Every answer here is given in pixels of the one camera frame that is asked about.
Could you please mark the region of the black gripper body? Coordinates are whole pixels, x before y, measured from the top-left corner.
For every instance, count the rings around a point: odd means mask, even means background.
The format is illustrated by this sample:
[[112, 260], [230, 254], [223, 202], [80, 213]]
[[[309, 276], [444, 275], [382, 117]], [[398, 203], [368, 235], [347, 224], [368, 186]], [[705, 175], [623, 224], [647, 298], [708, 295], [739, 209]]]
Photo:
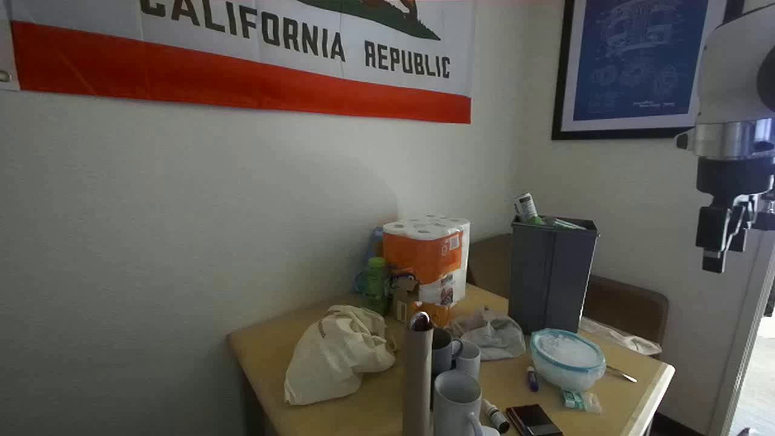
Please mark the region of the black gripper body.
[[729, 253], [746, 251], [746, 234], [757, 221], [757, 196], [714, 196], [699, 209], [695, 246], [703, 251], [703, 269], [721, 275]]

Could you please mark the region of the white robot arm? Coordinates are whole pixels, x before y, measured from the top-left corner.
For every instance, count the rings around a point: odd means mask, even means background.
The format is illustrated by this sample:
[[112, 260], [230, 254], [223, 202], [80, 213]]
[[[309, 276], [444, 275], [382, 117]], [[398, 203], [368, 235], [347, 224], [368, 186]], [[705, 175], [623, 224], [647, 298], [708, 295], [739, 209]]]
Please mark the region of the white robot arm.
[[746, 251], [748, 230], [771, 230], [773, 192], [775, 5], [718, 24], [699, 57], [698, 120], [676, 146], [698, 158], [699, 209], [695, 246], [703, 269], [721, 275], [729, 253]]

